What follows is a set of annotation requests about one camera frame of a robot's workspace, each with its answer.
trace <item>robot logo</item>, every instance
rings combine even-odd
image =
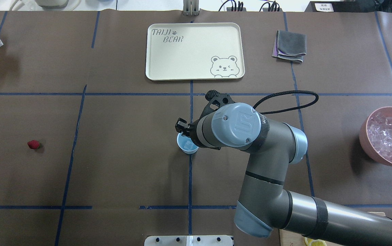
[[[235,129],[244,133],[250,133],[252,131],[252,125],[254,123],[254,116],[243,112],[239,112],[237,121],[235,122]]]

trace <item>bowl of ice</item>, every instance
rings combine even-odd
[[[360,144],[374,161],[392,166],[392,107],[369,115],[361,127]]]

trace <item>brown table surface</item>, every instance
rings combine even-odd
[[[147,28],[188,22],[237,23],[244,77],[147,79]],[[307,34],[303,64],[271,57],[286,29]],[[277,230],[261,239],[233,223],[246,153],[188,156],[176,145],[177,118],[197,119],[210,89],[251,105],[274,92],[318,92],[314,106],[270,116],[309,141],[285,188],[392,217],[392,167],[358,140],[366,117],[392,106],[392,14],[0,12],[0,37],[0,245],[143,245],[148,235],[188,234],[279,245]],[[293,106],[284,96],[259,110]],[[32,139],[44,147],[30,150]]]

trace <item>folded towel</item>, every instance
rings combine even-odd
[[[306,54],[306,35],[289,31],[277,31],[276,40],[273,44],[273,57],[302,62]]]

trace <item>pink bowl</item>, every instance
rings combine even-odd
[[[376,115],[378,112],[381,112],[385,117],[392,117],[392,107],[383,107],[373,111],[369,117],[367,117],[366,121],[361,126],[360,130],[360,144],[366,154],[371,157],[374,161],[379,162],[384,165],[392,166],[392,162],[386,160],[384,157],[380,156],[378,152],[372,146],[369,137],[367,136],[367,126],[369,120],[373,115]]]

